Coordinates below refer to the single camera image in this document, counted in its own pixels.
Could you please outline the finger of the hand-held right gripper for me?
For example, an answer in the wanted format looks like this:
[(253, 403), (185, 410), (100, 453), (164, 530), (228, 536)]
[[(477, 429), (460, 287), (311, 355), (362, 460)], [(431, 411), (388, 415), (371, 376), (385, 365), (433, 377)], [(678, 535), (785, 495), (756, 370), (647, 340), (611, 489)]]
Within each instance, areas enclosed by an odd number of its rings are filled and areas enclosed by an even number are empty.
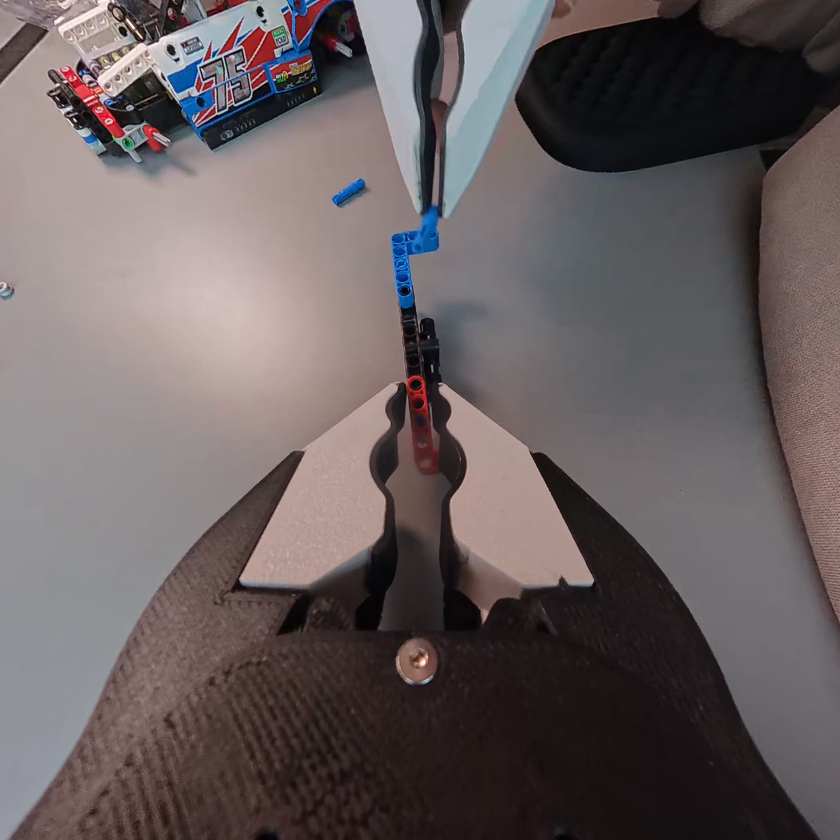
[(458, 73), (437, 117), (438, 197), (451, 217), (495, 139), (501, 117), (548, 27), (556, 2), (442, 2)]
[(433, 202), (438, 3), (357, 1), (355, 8), (397, 163), (416, 212)]

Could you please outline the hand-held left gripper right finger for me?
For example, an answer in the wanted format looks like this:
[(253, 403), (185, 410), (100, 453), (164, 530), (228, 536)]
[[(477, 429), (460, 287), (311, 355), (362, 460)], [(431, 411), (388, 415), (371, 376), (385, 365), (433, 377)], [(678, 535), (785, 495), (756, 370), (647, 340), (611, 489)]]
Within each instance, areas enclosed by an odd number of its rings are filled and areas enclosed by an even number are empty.
[(507, 598), (593, 574), (533, 453), (449, 385), (436, 391), (444, 625), (479, 627)]

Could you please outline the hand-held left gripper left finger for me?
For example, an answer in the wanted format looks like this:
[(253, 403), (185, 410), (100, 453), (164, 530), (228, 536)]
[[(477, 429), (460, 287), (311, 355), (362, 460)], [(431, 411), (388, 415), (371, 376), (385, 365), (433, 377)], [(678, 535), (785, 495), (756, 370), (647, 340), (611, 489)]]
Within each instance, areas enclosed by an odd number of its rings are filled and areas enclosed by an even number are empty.
[(296, 454), (241, 587), (332, 598), (357, 627), (380, 625), (397, 566), (386, 481), (405, 412), (405, 384), (389, 384)]

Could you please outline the partly built toy race car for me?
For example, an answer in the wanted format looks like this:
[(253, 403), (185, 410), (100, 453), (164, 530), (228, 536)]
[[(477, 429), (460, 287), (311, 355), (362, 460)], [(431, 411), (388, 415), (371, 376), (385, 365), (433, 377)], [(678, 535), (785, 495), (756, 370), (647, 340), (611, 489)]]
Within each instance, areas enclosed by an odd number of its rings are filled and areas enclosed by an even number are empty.
[(365, 52), (352, 2), (61, 2), (75, 65), (47, 91), (95, 155), (163, 151), (187, 123), (215, 150), (317, 97), (317, 60)]

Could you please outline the black red blue beam assembly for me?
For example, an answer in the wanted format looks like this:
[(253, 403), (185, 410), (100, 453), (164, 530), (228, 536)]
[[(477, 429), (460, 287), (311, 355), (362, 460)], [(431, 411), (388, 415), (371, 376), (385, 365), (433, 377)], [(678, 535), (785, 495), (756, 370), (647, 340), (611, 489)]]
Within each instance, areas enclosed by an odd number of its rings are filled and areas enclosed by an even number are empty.
[(395, 294), (400, 312), (406, 373), (406, 404), (413, 445), (414, 464), (423, 476), (438, 472), (438, 447), (434, 441), (433, 412), (429, 391), (442, 382), (440, 349), (432, 318), (420, 318), (411, 258), (436, 251), (439, 211), (428, 208), (416, 230), (394, 234), (391, 238)]

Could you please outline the person's right forearm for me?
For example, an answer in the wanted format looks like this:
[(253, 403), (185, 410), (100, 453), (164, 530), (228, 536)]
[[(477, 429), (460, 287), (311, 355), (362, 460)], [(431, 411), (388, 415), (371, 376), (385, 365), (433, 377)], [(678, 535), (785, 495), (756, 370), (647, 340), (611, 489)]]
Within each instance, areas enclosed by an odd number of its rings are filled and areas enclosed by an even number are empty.
[(800, 52), (819, 74), (839, 68), (838, 1), (700, 1), (698, 8), (701, 23), (716, 35)]

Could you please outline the grey desk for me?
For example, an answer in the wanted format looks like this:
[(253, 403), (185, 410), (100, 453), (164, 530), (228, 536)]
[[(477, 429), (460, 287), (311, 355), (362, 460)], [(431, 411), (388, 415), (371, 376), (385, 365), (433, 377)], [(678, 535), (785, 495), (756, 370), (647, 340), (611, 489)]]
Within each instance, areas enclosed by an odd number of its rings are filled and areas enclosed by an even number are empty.
[[(2, 838), (178, 560), (402, 377), (386, 245), (417, 221), (363, 62), (222, 150), (187, 130), (135, 164), (47, 99), (68, 53), (52, 34), (2, 84)], [(838, 627), (764, 390), (763, 174), (753, 149), (571, 170), (510, 108), (413, 272), (445, 382), (649, 552), (838, 838)]]

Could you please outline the black desk strip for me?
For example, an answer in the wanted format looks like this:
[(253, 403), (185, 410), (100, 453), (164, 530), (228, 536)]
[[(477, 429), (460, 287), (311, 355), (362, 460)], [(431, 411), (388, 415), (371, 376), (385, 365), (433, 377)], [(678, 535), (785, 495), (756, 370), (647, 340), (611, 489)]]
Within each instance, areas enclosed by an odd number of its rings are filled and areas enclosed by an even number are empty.
[(1, 46), (1, 83), (47, 36), (48, 30), (35, 24), (22, 24)]

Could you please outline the black knit cloth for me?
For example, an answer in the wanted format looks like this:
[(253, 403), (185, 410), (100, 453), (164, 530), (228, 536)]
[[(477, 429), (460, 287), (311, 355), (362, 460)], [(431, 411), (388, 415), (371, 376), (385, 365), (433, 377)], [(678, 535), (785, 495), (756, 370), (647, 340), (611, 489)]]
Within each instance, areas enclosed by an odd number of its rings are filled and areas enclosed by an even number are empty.
[(533, 138), (583, 172), (632, 172), (777, 140), (828, 89), (799, 52), (714, 35), (697, 13), (539, 48), (516, 95)]

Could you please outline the person's beige coat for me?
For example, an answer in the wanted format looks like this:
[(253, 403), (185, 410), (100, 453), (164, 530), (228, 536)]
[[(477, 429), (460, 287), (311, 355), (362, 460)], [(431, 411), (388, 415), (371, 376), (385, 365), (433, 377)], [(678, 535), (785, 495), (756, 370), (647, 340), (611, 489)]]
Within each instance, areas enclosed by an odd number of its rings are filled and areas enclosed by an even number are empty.
[(759, 320), (797, 506), (839, 617), (839, 111), (763, 180)]

